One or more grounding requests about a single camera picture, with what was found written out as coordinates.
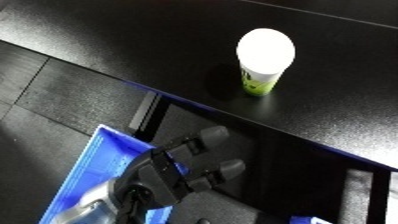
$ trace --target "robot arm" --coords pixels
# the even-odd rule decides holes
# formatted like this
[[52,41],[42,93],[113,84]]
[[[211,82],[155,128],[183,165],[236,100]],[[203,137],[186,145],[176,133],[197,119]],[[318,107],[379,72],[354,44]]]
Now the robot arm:
[[228,138],[225,127],[188,134],[134,159],[124,173],[87,192],[71,209],[57,215],[57,224],[144,224],[150,209],[179,203],[192,192],[208,190],[242,173],[241,160],[213,169],[195,167],[194,157]]

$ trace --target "black surface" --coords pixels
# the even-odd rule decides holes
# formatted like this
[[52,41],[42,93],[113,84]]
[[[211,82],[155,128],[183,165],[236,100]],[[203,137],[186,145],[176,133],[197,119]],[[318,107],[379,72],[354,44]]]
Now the black surface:
[[391,172],[376,170],[373,173],[371,200],[368,212],[368,224],[385,224],[390,190]]
[[0,122],[0,223],[37,223],[87,142],[14,106]]
[[[398,168],[395,28],[238,1],[16,0],[0,16],[0,39]],[[264,98],[235,57],[258,27],[297,47]]]
[[347,170],[341,199],[339,224],[367,223],[372,182],[372,172],[353,167]]
[[99,124],[128,131],[145,91],[51,59],[17,104],[87,134]]
[[395,223],[398,220],[398,173],[391,174],[390,193],[388,196],[386,223]]
[[0,41],[0,101],[14,103],[46,60],[43,55]]
[[170,224],[282,224],[286,223],[214,191],[191,194],[177,205]]
[[309,13],[321,13],[362,22],[398,27],[398,1],[394,0],[247,0],[254,4],[263,3]]
[[[317,216],[333,223],[362,224],[367,221],[369,205],[380,202],[377,194],[388,192],[380,191],[371,198],[375,167],[322,151],[317,145],[286,134],[245,125],[213,113],[200,115],[170,107],[154,144],[216,124],[229,127],[231,137],[213,150],[212,156],[201,161],[217,163],[243,159],[247,170],[220,189],[236,200],[286,222],[292,215],[299,215]],[[391,194],[389,200],[394,202],[395,196]],[[191,203],[196,203],[194,208],[190,207]],[[208,209],[205,201],[200,199],[179,207],[183,207],[183,211],[198,210],[195,214]],[[380,209],[374,206],[372,212],[380,214]]]
[[169,106],[169,99],[148,91],[129,124],[132,135],[144,142],[152,141]]
[[10,107],[10,105],[0,101],[0,120],[6,115]]

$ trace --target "green label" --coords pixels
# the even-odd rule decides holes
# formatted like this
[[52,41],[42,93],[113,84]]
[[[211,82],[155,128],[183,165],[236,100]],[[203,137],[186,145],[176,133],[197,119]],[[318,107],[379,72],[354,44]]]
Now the green label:
[[262,96],[271,92],[278,80],[271,82],[260,82],[252,79],[250,74],[242,69],[243,88],[251,95]]

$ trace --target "metal part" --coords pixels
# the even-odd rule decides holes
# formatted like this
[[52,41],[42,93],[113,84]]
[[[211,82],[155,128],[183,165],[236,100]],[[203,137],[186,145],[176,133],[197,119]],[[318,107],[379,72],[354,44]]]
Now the metal part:
[[111,179],[86,192],[77,205],[55,216],[51,224],[113,224],[119,205],[113,196],[114,183]]

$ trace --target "black table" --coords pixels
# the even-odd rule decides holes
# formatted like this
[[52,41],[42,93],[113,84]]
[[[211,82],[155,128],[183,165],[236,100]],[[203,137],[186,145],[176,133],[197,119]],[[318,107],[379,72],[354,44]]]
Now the black table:
[[[0,39],[398,169],[398,3],[312,2],[14,0]],[[243,92],[235,56],[258,27],[297,49],[263,98]]]

